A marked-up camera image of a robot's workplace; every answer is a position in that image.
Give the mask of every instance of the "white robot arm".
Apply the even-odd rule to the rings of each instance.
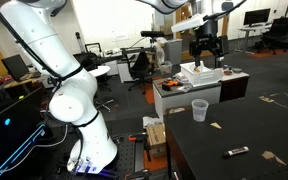
[[[151,5],[163,14],[171,13],[188,2],[138,1]],[[218,11],[232,8],[230,0],[189,2],[196,18],[192,17],[193,21],[176,25],[173,31],[202,26],[210,19],[220,17]],[[115,158],[117,147],[107,132],[102,114],[93,104],[97,90],[96,78],[81,67],[51,24],[50,17],[55,16],[66,3],[67,0],[11,0],[1,7],[0,21],[21,45],[34,66],[59,82],[50,101],[50,112],[58,120],[76,126],[83,136],[83,143],[77,141],[71,151],[68,170],[84,172],[89,169],[88,173],[98,174]]]

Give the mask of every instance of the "trash can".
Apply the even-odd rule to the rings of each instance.
[[[174,64],[181,64],[182,60],[182,39],[168,40],[164,43],[165,61]]]

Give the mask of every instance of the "plastic cup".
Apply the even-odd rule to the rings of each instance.
[[[192,101],[193,119],[198,122],[205,120],[208,102],[203,99],[195,99]]]

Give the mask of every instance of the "marker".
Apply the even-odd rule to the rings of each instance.
[[[231,156],[237,155],[237,154],[241,154],[241,153],[246,153],[249,151],[249,148],[247,146],[244,146],[242,148],[237,148],[237,149],[233,149],[227,152],[223,153],[223,158],[229,158]]]

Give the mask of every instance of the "computer monitor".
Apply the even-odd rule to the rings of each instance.
[[[265,23],[268,21],[271,9],[261,9],[245,12],[244,25],[252,26],[256,23]]]
[[[22,57],[18,54],[8,58],[2,59],[4,66],[8,73],[12,76],[15,81],[20,82],[21,78],[29,73],[27,66],[25,65]]]
[[[0,112],[0,171],[21,160],[43,130],[41,96],[39,88]]]

